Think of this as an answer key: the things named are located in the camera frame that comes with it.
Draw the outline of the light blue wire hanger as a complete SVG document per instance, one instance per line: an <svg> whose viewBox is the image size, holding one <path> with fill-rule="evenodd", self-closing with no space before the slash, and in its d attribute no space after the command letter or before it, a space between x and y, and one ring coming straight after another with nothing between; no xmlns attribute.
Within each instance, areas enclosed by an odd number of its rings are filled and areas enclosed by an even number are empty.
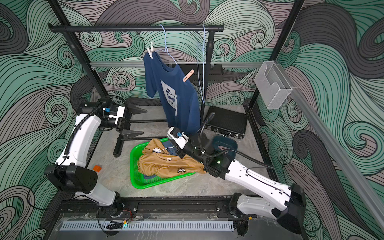
<svg viewBox="0 0 384 240"><path fill-rule="evenodd" d="M200 93L201 93L202 103L204 104L206 101L206 91L205 91L204 84L205 84L205 64L206 64L206 61L205 61L205 57L206 57L206 34L207 34L205 25L203 25L203 34L204 34L204 37L203 37L202 43L200 44L201 52L202 52L202 61L201 61L202 79L200 79L200 76L198 76L198 80L200 81L199 89L200 89Z"/></svg>

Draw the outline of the tan yellow t-shirt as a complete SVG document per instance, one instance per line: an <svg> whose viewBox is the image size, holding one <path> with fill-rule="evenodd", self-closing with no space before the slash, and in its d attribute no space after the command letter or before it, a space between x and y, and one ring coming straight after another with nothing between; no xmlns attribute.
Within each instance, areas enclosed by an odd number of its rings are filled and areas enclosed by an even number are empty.
<svg viewBox="0 0 384 240"><path fill-rule="evenodd" d="M163 165L168 165L170 169L172 169L171 171L175 174L175 177L184 175L186 173L206 173L202 163L188 156L184 157L183 159L179 157L179 159L175 161L160 160L160 163Z"/></svg>

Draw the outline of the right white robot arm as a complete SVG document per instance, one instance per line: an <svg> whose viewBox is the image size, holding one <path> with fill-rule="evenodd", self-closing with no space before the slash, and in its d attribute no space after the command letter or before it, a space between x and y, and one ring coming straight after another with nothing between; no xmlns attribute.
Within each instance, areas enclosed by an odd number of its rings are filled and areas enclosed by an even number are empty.
<svg viewBox="0 0 384 240"><path fill-rule="evenodd" d="M209 141L204 129L214 117L215 113L209 114L199 132L192 137L188 137L175 127L168 130L168 139L176 148L178 156L182 158L188 155L203 164L204 170L211 176L236 183L257 194L256 197L234 194L229 204L232 215L272 218L286 230L298 235L304 234L307 205L304 189L297 184L288 186L273 181L256 173L253 168L247 168L230 153L234 152L267 169L271 169L272 166L240 151L224 149L217 152L214 148L208 147Z"/></svg>

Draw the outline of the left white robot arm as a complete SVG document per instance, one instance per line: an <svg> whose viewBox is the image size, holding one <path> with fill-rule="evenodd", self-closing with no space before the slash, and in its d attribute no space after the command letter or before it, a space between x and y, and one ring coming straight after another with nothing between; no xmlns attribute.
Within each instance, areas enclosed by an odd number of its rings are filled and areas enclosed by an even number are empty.
<svg viewBox="0 0 384 240"><path fill-rule="evenodd" d="M100 207L114 208L117 215L124 209L120 194L99 183L97 172L88 169L87 162L92 139L98 130L116 129L123 140L142 135L140 131L130 130L129 118L147 110L128 103L124 98L120 100L123 106L117 105L110 97L80 105L64 151L56 163L44 171L44 177L58 190L83 196Z"/></svg>

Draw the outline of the light blue t-shirt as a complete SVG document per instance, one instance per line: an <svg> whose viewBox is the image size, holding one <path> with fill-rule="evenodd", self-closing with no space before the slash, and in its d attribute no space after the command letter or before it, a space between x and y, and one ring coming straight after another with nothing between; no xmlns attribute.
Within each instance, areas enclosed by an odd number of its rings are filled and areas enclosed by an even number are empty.
<svg viewBox="0 0 384 240"><path fill-rule="evenodd" d="M152 139L142 151L138 161L138 171L143 174L144 179L172 178L175 176L172 169L168 165L161 164L160 160L175 161L178 159L176 149L171 142Z"/></svg>

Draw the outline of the white wire hanger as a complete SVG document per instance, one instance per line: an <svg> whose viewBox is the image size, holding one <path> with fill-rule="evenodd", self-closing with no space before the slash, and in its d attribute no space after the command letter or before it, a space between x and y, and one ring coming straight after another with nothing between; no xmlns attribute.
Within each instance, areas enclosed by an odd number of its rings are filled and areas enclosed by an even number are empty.
<svg viewBox="0 0 384 240"><path fill-rule="evenodd" d="M176 156L176 152L175 152L175 148L174 147L166 147L164 149L158 149L158 148L154 148L152 150L153 153L157 153L157 154L167 154L167 155L172 155L172 156Z"/></svg>

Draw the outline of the dark navy t-shirt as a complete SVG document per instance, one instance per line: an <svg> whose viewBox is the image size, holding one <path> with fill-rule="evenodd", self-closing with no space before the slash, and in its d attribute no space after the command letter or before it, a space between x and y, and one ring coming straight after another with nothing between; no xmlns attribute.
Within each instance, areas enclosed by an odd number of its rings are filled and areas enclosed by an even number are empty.
<svg viewBox="0 0 384 240"><path fill-rule="evenodd" d="M180 66L165 65L159 54L145 54L145 79L147 95L159 95L169 127L179 128L187 135L195 134L201 127L200 105L197 92Z"/></svg>

